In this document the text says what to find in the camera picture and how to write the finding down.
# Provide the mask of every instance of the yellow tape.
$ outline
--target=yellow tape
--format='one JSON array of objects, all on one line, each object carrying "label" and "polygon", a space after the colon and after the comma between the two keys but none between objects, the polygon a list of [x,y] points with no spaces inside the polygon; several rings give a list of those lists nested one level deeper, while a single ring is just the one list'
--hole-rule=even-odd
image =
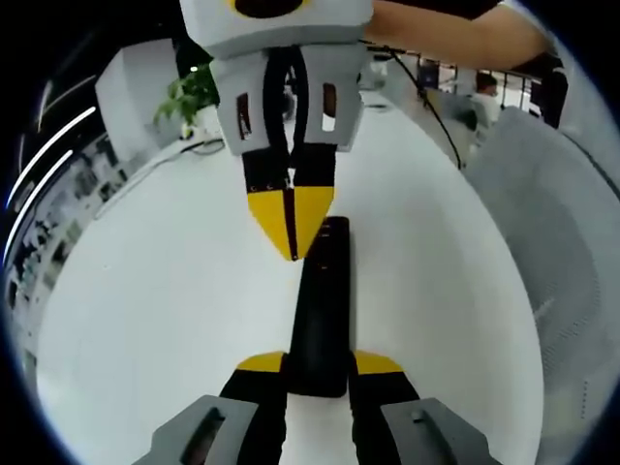
[{"label": "yellow tape", "polygon": [[333,187],[295,187],[294,223],[297,256],[305,258],[333,201]]},{"label": "yellow tape", "polygon": [[377,356],[364,351],[356,351],[356,363],[359,375],[379,375],[403,371],[400,365],[391,358]]},{"label": "yellow tape", "polygon": [[248,194],[248,205],[273,245],[286,260],[292,260],[287,222],[284,216],[284,192],[267,191]]},{"label": "yellow tape", "polygon": [[272,352],[270,354],[261,354],[259,356],[251,356],[247,360],[240,363],[236,369],[244,371],[261,371],[267,373],[280,373],[282,366],[282,356],[284,352]]}]

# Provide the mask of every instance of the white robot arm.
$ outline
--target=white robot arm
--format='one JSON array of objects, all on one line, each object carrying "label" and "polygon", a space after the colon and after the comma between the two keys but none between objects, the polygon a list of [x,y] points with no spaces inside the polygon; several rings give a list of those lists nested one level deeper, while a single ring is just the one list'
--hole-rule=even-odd
[{"label": "white robot arm", "polygon": [[[187,32],[214,57],[218,117],[243,157],[250,210],[287,260],[306,256],[333,200],[335,153],[353,145],[361,116],[359,44],[372,0],[181,0]],[[294,150],[281,99],[297,82]],[[324,130],[327,102],[335,126]],[[289,169],[294,169],[290,179]]]}]

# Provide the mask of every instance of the ceiling light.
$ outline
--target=ceiling light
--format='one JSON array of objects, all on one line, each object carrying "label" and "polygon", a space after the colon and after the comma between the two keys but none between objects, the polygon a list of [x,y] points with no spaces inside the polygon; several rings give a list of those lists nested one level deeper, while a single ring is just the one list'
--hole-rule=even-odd
[{"label": "ceiling light", "polygon": [[13,244],[13,241],[16,238],[17,231],[19,230],[19,227],[21,226],[21,223],[23,222],[23,219],[25,218],[26,213],[28,213],[28,210],[30,209],[30,207],[34,203],[35,199],[41,194],[41,191],[43,191],[44,187],[46,187],[46,184],[49,182],[51,177],[54,176],[54,174],[60,169],[60,167],[62,167],[65,164],[65,162],[73,154],[74,154],[73,150],[69,150],[67,153],[65,153],[60,158],[60,160],[58,160],[54,164],[54,166],[51,167],[51,170],[49,170],[46,173],[46,175],[43,176],[43,179],[41,180],[41,182],[39,184],[37,184],[37,187],[34,188],[32,193],[30,194],[30,196],[28,196],[28,199],[24,202],[23,207],[21,208],[21,210],[17,214],[17,218],[15,219],[15,222],[13,223],[13,227],[11,228],[11,232],[9,232],[9,238],[7,239],[7,244],[4,247],[4,254],[2,256],[2,265],[3,266],[5,265],[5,261],[7,259],[7,255],[9,254],[9,250],[11,250],[11,245]]},{"label": "ceiling light", "polygon": [[95,107],[91,107],[88,110],[86,110],[83,113],[81,113],[78,116],[76,116],[73,120],[71,120],[69,122],[69,124],[67,124],[64,128],[62,128],[56,134],[54,134],[44,144],[44,146],[39,149],[39,151],[35,154],[35,156],[32,157],[32,160],[30,160],[28,165],[26,165],[26,168],[24,168],[23,171],[19,174],[19,177],[17,178],[17,181],[15,182],[15,185],[11,189],[11,193],[9,194],[9,198],[7,199],[6,206],[9,206],[9,203],[11,203],[11,200],[13,199],[13,196],[16,194],[17,189],[19,189],[19,186],[21,185],[23,180],[28,175],[28,172],[30,172],[33,169],[33,167],[37,164],[37,162],[41,159],[41,157],[43,157],[45,155],[45,153],[49,150],[49,148],[52,147],[65,134],[67,134],[69,131],[71,131],[74,128],[74,126],[79,124],[80,121],[84,120],[85,118],[87,118],[88,116],[93,114],[95,112],[95,110],[96,110]]}]

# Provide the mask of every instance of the office desk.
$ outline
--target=office desk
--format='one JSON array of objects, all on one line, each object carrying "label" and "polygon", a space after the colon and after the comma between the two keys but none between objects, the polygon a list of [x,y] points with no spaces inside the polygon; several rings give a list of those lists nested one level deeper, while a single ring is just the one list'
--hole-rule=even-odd
[{"label": "office desk", "polygon": [[[533,463],[538,336],[476,193],[396,109],[365,112],[336,186],[330,214],[350,218],[355,248],[356,347],[400,363],[503,463]],[[249,214],[240,159],[187,154],[156,169],[89,226],[50,297],[38,383],[60,437],[87,465],[139,458],[240,361],[288,349],[301,268]],[[287,425],[281,463],[356,463],[348,399],[290,396]]]}]

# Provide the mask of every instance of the green plant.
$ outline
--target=green plant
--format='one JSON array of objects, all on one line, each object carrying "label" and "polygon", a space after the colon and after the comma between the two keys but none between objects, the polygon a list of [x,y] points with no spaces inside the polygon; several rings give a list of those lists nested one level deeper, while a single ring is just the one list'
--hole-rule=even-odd
[{"label": "green plant", "polygon": [[194,72],[168,86],[168,99],[157,108],[153,121],[157,125],[162,116],[171,119],[178,113],[188,125],[193,126],[200,109],[219,103],[209,65],[202,64]]}]

